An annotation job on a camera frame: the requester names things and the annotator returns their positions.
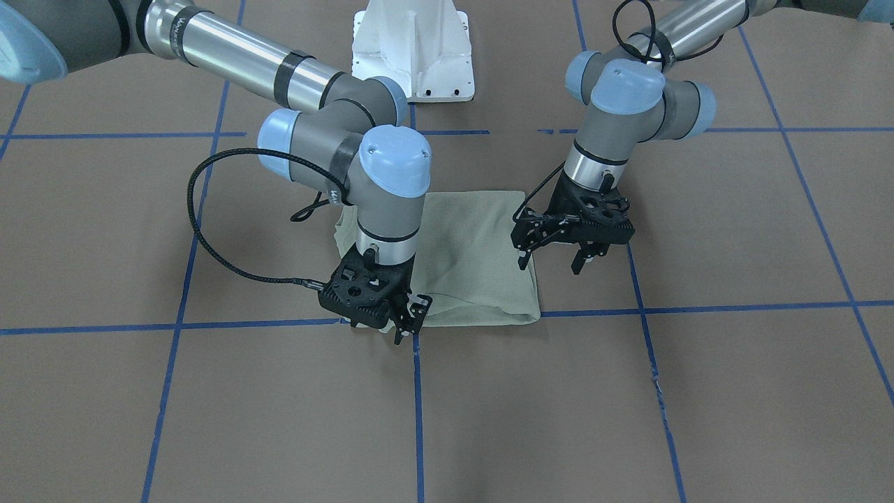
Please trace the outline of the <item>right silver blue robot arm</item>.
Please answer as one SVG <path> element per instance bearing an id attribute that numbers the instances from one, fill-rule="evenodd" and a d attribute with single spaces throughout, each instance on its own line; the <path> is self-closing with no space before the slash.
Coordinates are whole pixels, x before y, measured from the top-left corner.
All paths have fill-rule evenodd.
<path id="1" fill-rule="evenodd" d="M 405 127 L 398 83 L 358 79 L 192 1 L 3 1 L 2 77 L 36 84 L 128 54 L 183 61 L 277 104 L 256 147 L 226 150 L 195 169 L 187 188 L 198 243 L 228 270 L 256 282 L 317 292 L 323 309 L 352 326 L 418 335 L 433 300 L 411 290 L 416 242 L 430 184 L 431 147 Z M 323 205 L 356 210 L 357 235 L 326 282 L 251 274 L 227 261 L 201 232 L 194 201 L 199 175 L 226 157 L 256 155 L 266 169 L 317 191 L 295 214 Z"/>

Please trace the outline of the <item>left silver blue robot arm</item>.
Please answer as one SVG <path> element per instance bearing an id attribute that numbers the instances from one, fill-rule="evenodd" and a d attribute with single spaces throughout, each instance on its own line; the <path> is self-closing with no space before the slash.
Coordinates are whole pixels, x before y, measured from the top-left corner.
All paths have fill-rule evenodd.
<path id="1" fill-rule="evenodd" d="M 513 216 L 512 245 L 526 270 L 534 251 L 549 243 L 578 245 L 571 269 L 625 245 L 635 233 L 629 202 L 617 185 L 635 146 L 681 140 L 705 131 L 717 111 L 715 95 L 666 71 L 706 54 L 724 34 L 776 8 L 797 8 L 860 22 L 892 22 L 891 1 L 689 1 L 650 22 L 613 50 L 584 51 L 569 64 L 566 89 L 587 106 L 569 155 L 553 172 L 555 190 L 545 212 L 523 203 Z"/>

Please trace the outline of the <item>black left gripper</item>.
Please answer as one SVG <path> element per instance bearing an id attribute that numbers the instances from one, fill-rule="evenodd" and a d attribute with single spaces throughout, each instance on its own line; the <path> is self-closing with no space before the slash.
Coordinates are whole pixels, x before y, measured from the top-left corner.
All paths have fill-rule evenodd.
<path id="1" fill-rule="evenodd" d="M 518 250 L 518 267 L 524 271 L 530 264 L 535 249 L 549 243 L 578 243 L 579 249 L 571 262 L 575 276 L 596 256 L 607 254 L 611 245 L 626 245 L 635 233 L 629 220 L 629 202 L 617 189 L 603 183 L 603 191 L 591 190 L 575 184 L 561 172 L 550 203 L 544 213 L 527 206 L 539 192 L 552 172 L 520 204 L 512 217 L 512 245 Z"/>

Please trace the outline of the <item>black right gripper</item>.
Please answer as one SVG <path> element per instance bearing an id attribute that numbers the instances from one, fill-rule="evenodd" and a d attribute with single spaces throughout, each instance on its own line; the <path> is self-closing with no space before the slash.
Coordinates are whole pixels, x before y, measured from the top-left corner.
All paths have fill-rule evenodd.
<path id="1" fill-rule="evenodd" d="M 405 338 L 419 333 L 433 298 L 412 294 L 415 258 L 384 266 L 374 263 L 372 256 L 370 249 L 361 254 L 350 248 L 330 280 L 346 291 L 345 299 L 319 293 L 317 299 L 323 309 L 347 319 L 352 329 L 361 329 L 362 325 L 383 329 L 392 321 L 394 344 L 399 346 Z"/>

